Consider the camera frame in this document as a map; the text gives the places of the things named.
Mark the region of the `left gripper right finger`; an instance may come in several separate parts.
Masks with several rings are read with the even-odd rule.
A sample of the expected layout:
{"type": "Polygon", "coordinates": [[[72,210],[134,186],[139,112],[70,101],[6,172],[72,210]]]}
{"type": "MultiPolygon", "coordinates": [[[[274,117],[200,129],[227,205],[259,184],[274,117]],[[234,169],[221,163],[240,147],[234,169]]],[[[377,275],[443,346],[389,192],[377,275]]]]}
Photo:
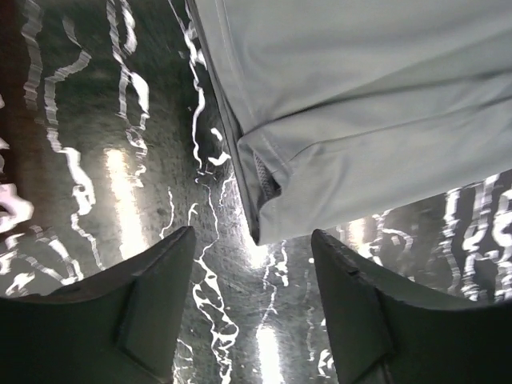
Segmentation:
{"type": "Polygon", "coordinates": [[[510,382],[510,302],[412,282],[323,230],[311,248],[340,383],[510,382]]]}

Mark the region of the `grey t shirt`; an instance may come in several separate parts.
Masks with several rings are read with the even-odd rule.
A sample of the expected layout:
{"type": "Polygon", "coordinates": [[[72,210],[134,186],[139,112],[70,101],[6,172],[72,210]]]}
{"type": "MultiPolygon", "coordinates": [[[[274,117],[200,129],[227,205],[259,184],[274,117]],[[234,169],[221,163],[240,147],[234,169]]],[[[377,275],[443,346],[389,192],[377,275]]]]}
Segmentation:
{"type": "Polygon", "coordinates": [[[508,1],[192,1],[253,240],[511,167],[508,1]]]}

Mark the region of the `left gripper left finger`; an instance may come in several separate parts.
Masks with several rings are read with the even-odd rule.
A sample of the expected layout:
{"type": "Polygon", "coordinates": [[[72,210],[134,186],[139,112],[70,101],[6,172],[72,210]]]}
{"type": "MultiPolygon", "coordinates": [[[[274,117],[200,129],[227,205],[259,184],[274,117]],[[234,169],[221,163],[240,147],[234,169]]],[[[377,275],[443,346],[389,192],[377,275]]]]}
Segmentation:
{"type": "Polygon", "coordinates": [[[1,301],[4,383],[170,383],[195,231],[51,294],[1,301]]]}

